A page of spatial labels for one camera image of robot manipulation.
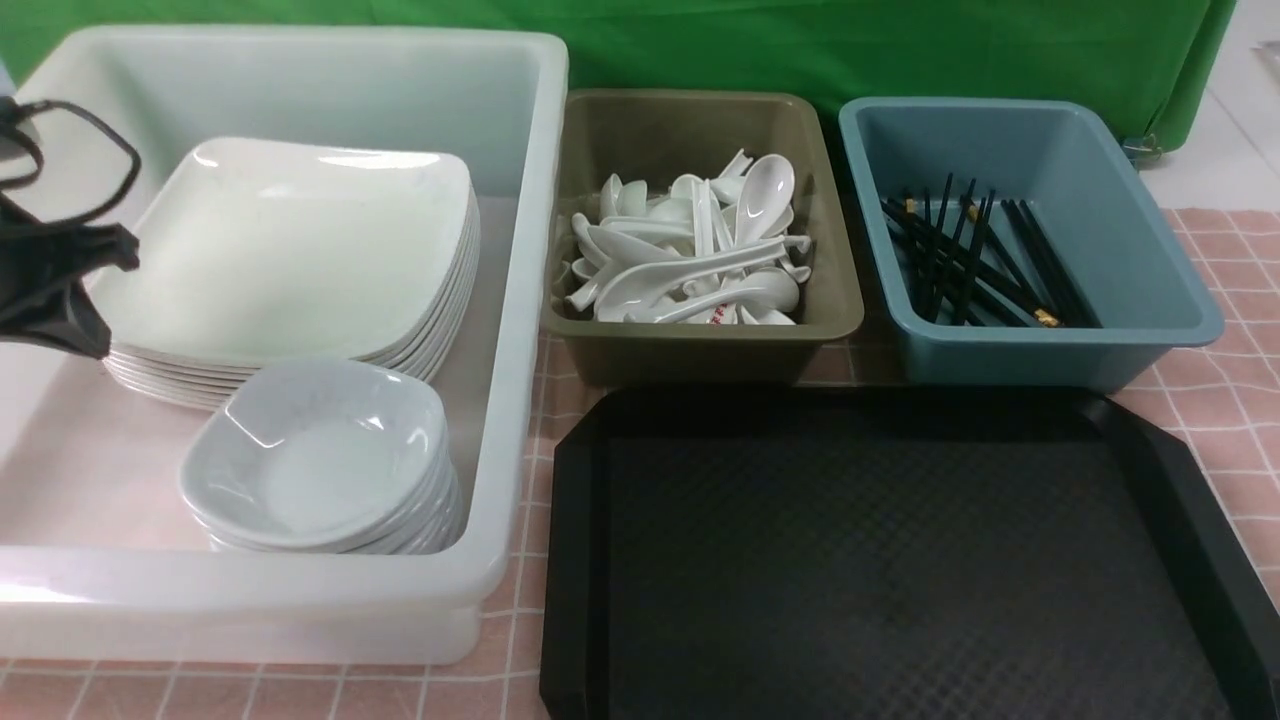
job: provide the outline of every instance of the stack of bowls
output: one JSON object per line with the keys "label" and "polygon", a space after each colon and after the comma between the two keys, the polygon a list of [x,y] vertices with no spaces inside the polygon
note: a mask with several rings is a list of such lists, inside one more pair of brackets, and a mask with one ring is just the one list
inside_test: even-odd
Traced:
{"label": "stack of bowls", "polygon": [[425,555],[463,523],[439,395],[353,360],[250,378],[205,424],[179,484],[219,551]]}

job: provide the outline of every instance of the white square plate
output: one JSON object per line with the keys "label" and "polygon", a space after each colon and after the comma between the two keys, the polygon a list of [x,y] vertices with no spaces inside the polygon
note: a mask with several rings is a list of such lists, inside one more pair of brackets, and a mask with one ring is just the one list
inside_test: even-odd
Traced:
{"label": "white square plate", "polygon": [[90,295],[118,342],[205,363],[394,350],[444,295],[471,195],[452,155],[210,140],[138,222],[142,266]]}

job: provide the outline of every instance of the white plastic bin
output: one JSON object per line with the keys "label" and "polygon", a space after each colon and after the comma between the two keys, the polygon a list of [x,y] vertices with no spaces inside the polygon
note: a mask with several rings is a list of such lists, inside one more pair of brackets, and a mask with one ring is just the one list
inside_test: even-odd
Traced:
{"label": "white plastic bin", "polygon": [[[118,388],[95,363],[0,345],[0,657],[419,664],[471,651],[522,483],[567,68],[556,37],[424,28],[100,27],[50,55],[18,97],[78,102],[138,147],[142,177],[114,218],[125,224],[215,136],[467,161],[481,263],[433,384],[470,512],[434,556],[209,552],[174,475],[201,414]],[[49,114],[36,131],[46,176],[13,199],[37,217],[119,182],[123,155],[83,124]]]}

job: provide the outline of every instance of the white bowl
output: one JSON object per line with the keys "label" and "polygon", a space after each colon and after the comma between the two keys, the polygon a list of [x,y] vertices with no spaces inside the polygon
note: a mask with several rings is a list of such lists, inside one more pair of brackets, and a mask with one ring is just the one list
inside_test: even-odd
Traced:
{"label": "white bowl", "polygon": [[179,484],[219,538],[306,550],[385,521],[447,442],[426,383],[355,360],[292,360],[250,378],[209,419]]}

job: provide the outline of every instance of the blue plastic bin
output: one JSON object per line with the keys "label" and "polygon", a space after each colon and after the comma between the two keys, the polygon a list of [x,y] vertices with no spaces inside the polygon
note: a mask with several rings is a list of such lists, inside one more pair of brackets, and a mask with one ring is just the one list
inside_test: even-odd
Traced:
{"label": "blue plastic bin", "polygon": [[[868,97],[844,106],[840,129],[910,382],[1114,392],[1170,348],[1222,334],[1222,313],[1092,111],[1070,102]],[[1102,328],[951,327],[916,315],[879,201],[904,188],[916,197],[928,188],[936,201],[947,173],[956,176],[952,199],[975,177],[982,195],[995,188],[997,200],[1027,200]],[[992,227],[1030,269],[1007,222],[997,217]]]}

